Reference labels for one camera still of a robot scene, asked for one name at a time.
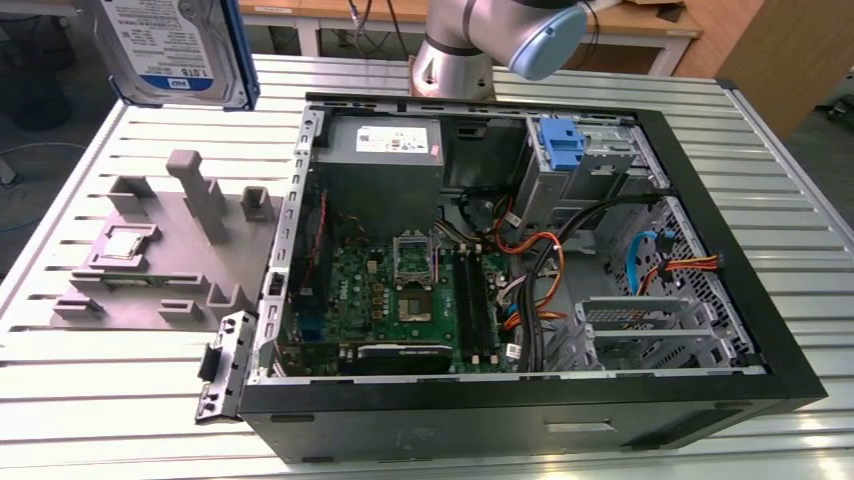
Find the metal table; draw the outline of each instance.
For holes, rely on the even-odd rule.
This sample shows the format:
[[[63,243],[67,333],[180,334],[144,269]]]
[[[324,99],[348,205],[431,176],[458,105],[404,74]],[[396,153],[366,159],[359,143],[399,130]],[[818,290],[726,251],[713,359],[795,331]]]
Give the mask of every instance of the metal table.
[[[417,463],[284,465],[246,424],[196,427],[196,367],[212,334],[47,328],[116,175],[178,190],[166,158],[206,158],[223,191],[290,182],[307,91],[407,93],[400,62],[256,57],[256,112],[118,105],[0,287],[0,477],[831,478],[854,471],[854,236],[738,92],[709,80],[497,69],[501,100],[630,106],[667,115],[830,398],[678,451]]]

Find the motherboard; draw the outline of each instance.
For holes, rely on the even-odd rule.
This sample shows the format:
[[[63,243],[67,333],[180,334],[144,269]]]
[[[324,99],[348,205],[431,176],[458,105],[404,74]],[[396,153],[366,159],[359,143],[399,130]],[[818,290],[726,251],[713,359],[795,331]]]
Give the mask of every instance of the motherboard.
[[[474,281],[461,277],[467,264],[479,267],[481,278]],[[290,359],[299,359],[298,374],[347,374],[348,357],[352,360],[355,349],[367,345],[394,345],[398,355],[407,348],[446,349],[450,372],[506,371],[510,366],[497,355],[499,323],[489,307],[489,298],[495,298],[498,285],[506,282],[506,268],[498,253],[461,252],[441,244],[435,248],[427,243],[414,248],[338,248],[326,314],[298,313],[303,341],[287,352]],[[402,275],[430,280],[402,282]],[[470,300],[479,302],[485,318],[469,314]]]

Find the connector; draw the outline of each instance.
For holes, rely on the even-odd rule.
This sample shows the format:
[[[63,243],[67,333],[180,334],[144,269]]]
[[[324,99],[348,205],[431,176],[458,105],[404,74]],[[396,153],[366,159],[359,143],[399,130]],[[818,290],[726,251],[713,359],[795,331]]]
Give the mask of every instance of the connector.
[[[585,156],[585,136],[578,132],[575,123],[566,118],[542,118],[539,137],[549,152],[551,169],[573,171]]]
[[[658,253],[673,252],[673,247],[677,244],[677,232],[673,230],[665,230],[655,237],[655,251]]]

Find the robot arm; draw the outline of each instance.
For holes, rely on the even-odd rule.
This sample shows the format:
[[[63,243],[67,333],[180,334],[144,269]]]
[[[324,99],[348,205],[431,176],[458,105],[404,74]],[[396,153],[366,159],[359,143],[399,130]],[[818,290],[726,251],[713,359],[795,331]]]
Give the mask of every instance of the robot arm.
[[[413,68],[425,97],[483,99],[493,59],[529,80],[563,65],[587,29],[578,0],[434,0]]]

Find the blue hard drive label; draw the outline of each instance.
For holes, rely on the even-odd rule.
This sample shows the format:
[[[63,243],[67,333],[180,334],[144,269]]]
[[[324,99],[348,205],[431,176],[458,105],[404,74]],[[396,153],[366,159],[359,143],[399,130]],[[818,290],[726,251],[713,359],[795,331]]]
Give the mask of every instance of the blue hard drive label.
[[[152,86],[202,91],[214,75],[199,29],[180,0],[111,0],[103,3],[134,70]]]

